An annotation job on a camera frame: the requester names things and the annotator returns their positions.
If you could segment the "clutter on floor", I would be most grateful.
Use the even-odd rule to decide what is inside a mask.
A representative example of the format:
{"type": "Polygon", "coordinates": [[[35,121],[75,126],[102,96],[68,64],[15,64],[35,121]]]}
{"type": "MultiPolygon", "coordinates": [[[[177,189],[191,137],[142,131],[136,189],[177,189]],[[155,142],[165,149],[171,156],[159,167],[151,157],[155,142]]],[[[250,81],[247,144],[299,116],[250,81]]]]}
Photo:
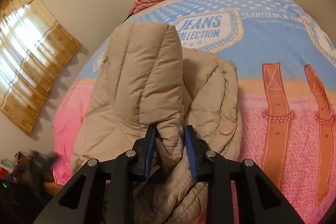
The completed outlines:
{"type": "Polygon", "coordinates": [[[19,153],[14,170],[1,178],[4,182],[28,185],[34,193],[48,193],[55,196],[63,188],[54,180],[53,167],[59,156],[55,153],[44,155],[38,151],[31,151],[27,156],[19,153]]]}

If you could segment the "pink and blue bedspread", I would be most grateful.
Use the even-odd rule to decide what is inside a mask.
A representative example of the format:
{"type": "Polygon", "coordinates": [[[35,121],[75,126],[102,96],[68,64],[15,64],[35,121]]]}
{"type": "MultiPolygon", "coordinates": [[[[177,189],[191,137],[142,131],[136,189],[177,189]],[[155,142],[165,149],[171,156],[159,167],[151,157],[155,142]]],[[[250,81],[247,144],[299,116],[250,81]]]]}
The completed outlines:
{"type": "MultiPolygon", "coordinates": [[[[335,199],[335,47],[317,22],[293,0],[165,0],[123,24],[141,22],[174,26],[184,48],[235,64],[243,123],[235,161],[253,160],[304,223],[318,223],[335,199]]],[[[56,112],[59,184],[75,174],[75,141],[110,37],[56,112]]]]}

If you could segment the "left window curtain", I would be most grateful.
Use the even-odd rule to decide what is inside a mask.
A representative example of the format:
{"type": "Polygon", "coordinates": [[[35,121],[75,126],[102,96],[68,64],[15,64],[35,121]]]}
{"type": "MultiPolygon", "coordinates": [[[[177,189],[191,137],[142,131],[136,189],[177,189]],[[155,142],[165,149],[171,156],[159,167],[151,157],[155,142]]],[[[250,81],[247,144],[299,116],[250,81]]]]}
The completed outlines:
{"type": "Polygon", "coordinates": [[[41,0],[1,3],[1,112],[26,135],[80,48],[41,0]]]}

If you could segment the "beige quilted jacket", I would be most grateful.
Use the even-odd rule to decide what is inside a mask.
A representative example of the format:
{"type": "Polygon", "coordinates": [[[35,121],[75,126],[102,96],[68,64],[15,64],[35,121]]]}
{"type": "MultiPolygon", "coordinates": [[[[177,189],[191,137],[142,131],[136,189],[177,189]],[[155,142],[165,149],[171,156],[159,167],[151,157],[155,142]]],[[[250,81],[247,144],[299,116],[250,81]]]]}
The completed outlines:
{"type": "Polygon", "coordinates": [[[136,223],[196,223],[208,186],[193,179],[183,128],[193,126],[227,159],[240,153],[243,123],[236,66],[184,48],[174,26],[130,23],[110,37],[71,157],[72,172],[89,159],[115,159],[156,124],[153,174],[134,191],[136,223]]]}

